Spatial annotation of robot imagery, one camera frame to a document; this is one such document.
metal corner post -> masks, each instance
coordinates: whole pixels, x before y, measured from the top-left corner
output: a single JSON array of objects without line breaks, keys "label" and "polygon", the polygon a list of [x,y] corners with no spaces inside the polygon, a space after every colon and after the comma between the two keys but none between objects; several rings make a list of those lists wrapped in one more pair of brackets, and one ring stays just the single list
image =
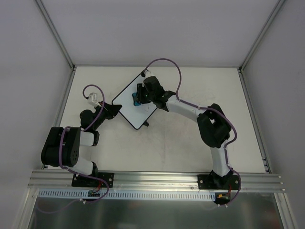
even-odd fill
[{"label": "metal corner post", "polygon": [[238,71],[238,73],[239,73],[240,82],[241,82],[241,85],[242,85],[242,88],[243,88],[243,91],[244,91],[244,96],[246,98],[248,110],[249,110],[249,113],[250,113],[251,121],[252,121],[254,132],[255,132],[255,136],[256,136],[256,139],[257,139],[257,142],[258,142],[259,149],[260,149],[261,154],[262,154],[262,158],[263,158],[263,160],[266,161],[266,166],[268,167],[269,172],[272,172],[272,165],[270,163],[269,155],[266,152],[266,149],[265,149],[265,146],[264,146],[261,131],[260,131],[259,125],[257,123],[257,119],[255,117],[255,113],[254,113],[253,106],[252,106],[252,103],[251,103],[250,95],[249,95],[249,92],[248,92],[248,89],[247,89],[247,86],[246,86],[246,83],[245,83],[244,75],[240,71]]},{"label": "metal corner post", "polygon": [[49,29],[50,29],[50,31],[51,31],[55,41],[57,42],[57,44],[58,44],[58,46],[59,46],[63,56],[65,57],[69,67],[73,70],[74,69],[74,64],[72,62],[72,59],[71,59],[70,55],[68,54],[68,51],[65,48],[65,46],[64,46],[64,44],[63,44],[63,42],[61,40],[61,37],[59,36],[59,34],[58,34],[58,32],[57,32],[57,30],[56,30],[56,28],[54,26],[54,23],[53,23],[50,15],[49,15],[46,7],[44,6],[42,0],[34,0],[34,1],[35,1],[36,5],[37,5],[38,9],[41,12],[41,15],[43,16],[44,20],[46,21],[46,23],[47,23],[47,25],[48,25],[48,27],[49,27]]},{"label": "metal corner post", "polygon": [[282,224],[285,229],[299,228],[292,214],[288,197],[286,193],[275,193],[277,208],[282,219]]},{"label": "metal corner post", "polygon": [[19,211],[13,229],[27,229],[31,223],[31,216],[35,207],[36,199],[38,197],[38,188],[28,188],[24,198],[23,205]]},{"label": "metal corner post", "polygon": [[66,103],[67,103],[67,100],[68,100],[70,89],[72,87],[74,75],[75,75],[75,70],[72,70],[71,73],[70,73],[70,76],[69,76],[64,94],[63,94],[63,98],[61,100],[60,107],[59,107],[58,112],[56,114],[56,119],[54,121],[53,126],[59,126],[61,124],[61,119],[62,119],[63,112],[64,112],[65,107],[66,107]]},{"label": "metal corner post", "polygon": [[255,51],[259,47],[261,41],[265,37],[267,31],[269,30],[271,24],[274,22],[276,16],[278,15],[279,11],[282,9],[285,2],[286,2],[286,0],[278,0],[278,2],[276,3],[276,5],[273,8],[272,12],[270,13],[267,21],[265,22],[261,31],[259,32],[258,36],[256,37],[256,39],[255,39],[250,51],[248,52],[244,62],[242,63],[242,65],[240,67],[241,72],[244,71],[245,67],[250,62],[252,56],[254,55]]}]

white table surface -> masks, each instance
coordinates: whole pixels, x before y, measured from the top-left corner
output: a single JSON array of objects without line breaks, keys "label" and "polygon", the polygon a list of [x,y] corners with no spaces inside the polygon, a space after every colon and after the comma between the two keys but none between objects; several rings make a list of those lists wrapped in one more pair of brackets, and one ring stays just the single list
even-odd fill
[{"label": "white table surface", "polygon": [[[61,126],[80,126],[80,112],[94,110],[82,96],[83,88],[96,84],[105,101],[125,88],[142,67],[77,67]],[[174,67],[151,67],[165,90],[175,91],[179,81]],[[179,96],[200,105],[217,103],[233,123],[237,141],[228,147],[229,160],[236,171],[264,173],[250,114],[236,69],[181,68],[183,79]],[[90,87],[90,92],[98,92]],[[213,163],[210,148],[200,137],[197,123],[183,116],[156,110],[148,119],[149,127],[134,130],[118,114],[99,127],[96,147],[81,147],[80,155],[94,161],[99,170],[209,172]]]}]

blue object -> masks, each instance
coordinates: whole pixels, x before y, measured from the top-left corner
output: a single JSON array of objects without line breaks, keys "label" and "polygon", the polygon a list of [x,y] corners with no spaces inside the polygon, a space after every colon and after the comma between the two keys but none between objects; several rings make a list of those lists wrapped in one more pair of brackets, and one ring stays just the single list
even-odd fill
[{"label": "blue object", "polygon": [[[135,92],[135,93],[132,94],[132,97],[134,98],[136,95],[137,95],[137,93]],[[138,103],[137,101],[133,100],[133,105],[134,106],[140,106],[141,104]]]}]

white connector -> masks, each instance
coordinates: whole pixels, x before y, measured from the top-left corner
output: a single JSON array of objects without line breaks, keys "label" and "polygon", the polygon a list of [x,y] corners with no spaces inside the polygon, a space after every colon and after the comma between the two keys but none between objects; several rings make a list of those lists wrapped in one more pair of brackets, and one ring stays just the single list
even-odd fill
[{"label": "white connector", "polygon": [[97,93],[90,93],[88,97],[88,103],[94,107],[101,106],[97,101]]},{"label": "white connector", "polygon": [[145,78],[155,76],[151,71],[145,70]]}]

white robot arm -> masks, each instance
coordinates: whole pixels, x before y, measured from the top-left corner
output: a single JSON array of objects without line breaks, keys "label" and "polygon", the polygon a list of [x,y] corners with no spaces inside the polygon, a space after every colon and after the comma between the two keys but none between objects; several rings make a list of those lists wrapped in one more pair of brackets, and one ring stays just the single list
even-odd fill
[{"label": "white robot arm", "polygon": [[[218,114],[211,111],[201,110],[187,103],[181,102],[176,97],[176,93],[165,91],[161,87],[157,78],[152,72],[145,70],[141,73],[143,83],[137,85],[137,92],[134,93],[133,101],[135,106],[141,104],[154,103],[157,108],[167,112],[174,112],[192,119],[199,126],[202,140],[210,147],[213,159],[213,179],[218,187],[221,187],[227,179],[232,175],[232,171],[228,167],[225,157],[224,146],[229,138],[231,127]],[[209,106],[214,110],[222,113],[221,108],[217,104]]]},{"label": "white robot arm", "polygon": [[[79,156],[80,146],[96,146],[100,136],[97,128],[106,119],[113,119],[122,106],[104,103],[104,108],[98,116],[102,108],[102,102],[97,101],[97,94],[91,93],[87,100],[89,104],[94,106],[95,112],[91,110],[82,111],[80,114],[81,126],[71,127],[66,130],[62,144],[62,165],[77,173],[96,177],[98,174],[96,164]],[[51,128],[41,152],[41,161],[44,165],[53,167],[60,165],[59,148],[63,130],[62,127]]]}]

